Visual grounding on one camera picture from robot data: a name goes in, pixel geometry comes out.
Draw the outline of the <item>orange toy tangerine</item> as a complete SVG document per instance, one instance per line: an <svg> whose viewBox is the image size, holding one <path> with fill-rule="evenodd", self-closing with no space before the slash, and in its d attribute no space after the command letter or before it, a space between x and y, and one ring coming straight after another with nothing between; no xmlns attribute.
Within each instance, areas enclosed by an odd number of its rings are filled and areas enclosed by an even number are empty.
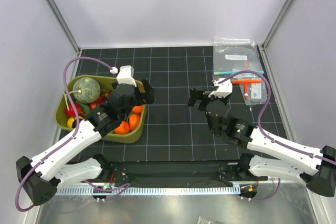
<svg viewBox="0 0 336 224"><path fill-rule="evenodd" d="M139 114L139 115L141 115L142 111L143 111L143 105L134 106L132 109L133 113Z"/></svg>
<svg viewBox="0 0 336 224"><path fill-rule="evenodd" d="M122 121L121 124L113 130L114 134L125 135L131 132L128 122Z"/></svg>
<svg viewBox="0 0 336 224"><path fill-rule="evenodd" d="M131 114L129 116L129 127L131 131L134 131L140 124L141 116L138 114Z"/></svg>

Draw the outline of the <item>clear zip top bag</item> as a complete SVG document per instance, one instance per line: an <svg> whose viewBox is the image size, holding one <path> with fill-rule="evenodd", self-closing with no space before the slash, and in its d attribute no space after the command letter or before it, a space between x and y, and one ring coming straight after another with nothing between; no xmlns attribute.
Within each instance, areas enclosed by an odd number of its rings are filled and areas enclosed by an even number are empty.
<svg viewBox="0 0 336 224"><path fill-rule="evenodd" d="M264 73L254 40L214 38L213 75L226 76L243 70Z"/></svg>

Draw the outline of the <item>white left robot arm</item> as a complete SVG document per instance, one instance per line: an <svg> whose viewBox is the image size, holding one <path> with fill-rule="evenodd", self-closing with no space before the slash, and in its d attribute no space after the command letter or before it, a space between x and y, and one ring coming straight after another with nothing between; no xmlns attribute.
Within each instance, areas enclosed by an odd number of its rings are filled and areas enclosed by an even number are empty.
<svg viewBox="0 0 336 224"><path fill-rule="evenodd" d="M135 106L154 103L154 89L147 79L141 82L143 92L136 84L115 82L107 101L92 109L72 132L39 155L23 156L16 161L18 190L26 192L33 206L46 203L69 184L88 179L109 180L112 165L101 154L74 165L68 162L118 128Z"/></svg>

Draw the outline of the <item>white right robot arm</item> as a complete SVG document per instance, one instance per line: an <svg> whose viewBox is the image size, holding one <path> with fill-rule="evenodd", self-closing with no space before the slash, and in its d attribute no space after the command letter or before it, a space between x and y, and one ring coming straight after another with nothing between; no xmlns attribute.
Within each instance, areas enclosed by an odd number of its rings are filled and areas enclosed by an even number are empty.
<svg viewBox="0 0 336 224"><path fill-rule="evenodd" d="M236 118L227 106L228 97L217 98L213 91L191 89L187 105L194 106L196 101L213 135L229 145L274 157L272 161L254 154L242 155L236 167L239 178L278 177L305 184L320 196L335 196L335 148L301 145Z"/></svg>

